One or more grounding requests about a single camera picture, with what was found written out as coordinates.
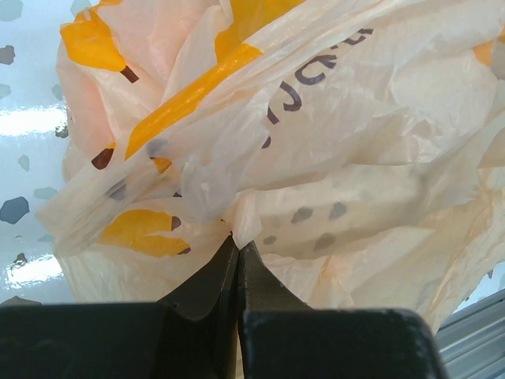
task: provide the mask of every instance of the wrinkled plastic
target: wrinkled plastic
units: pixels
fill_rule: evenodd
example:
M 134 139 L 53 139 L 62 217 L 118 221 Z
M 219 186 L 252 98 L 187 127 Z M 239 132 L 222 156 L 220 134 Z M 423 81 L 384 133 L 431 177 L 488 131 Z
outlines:
M 234 2 L 116 3 L 134 82 L 58 52 L 69 181 L 38 216 L 78 300 L 155 300 L 232 230 L 311 306 L 437 328 L 503 259 L 503 0 L 292 1 L 240 35 Z

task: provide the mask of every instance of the crumpled plastic bag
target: crumpled plastic bag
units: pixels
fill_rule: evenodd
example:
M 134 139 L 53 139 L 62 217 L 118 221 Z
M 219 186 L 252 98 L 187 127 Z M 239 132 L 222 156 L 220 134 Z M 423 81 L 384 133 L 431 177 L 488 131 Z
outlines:
M 504 23 L 503 0 L 79 13 L 68 183 L 38 214 L 77 300 L 156 300 L 232 230 L 310 306 L 437 329 L 504 258 Z

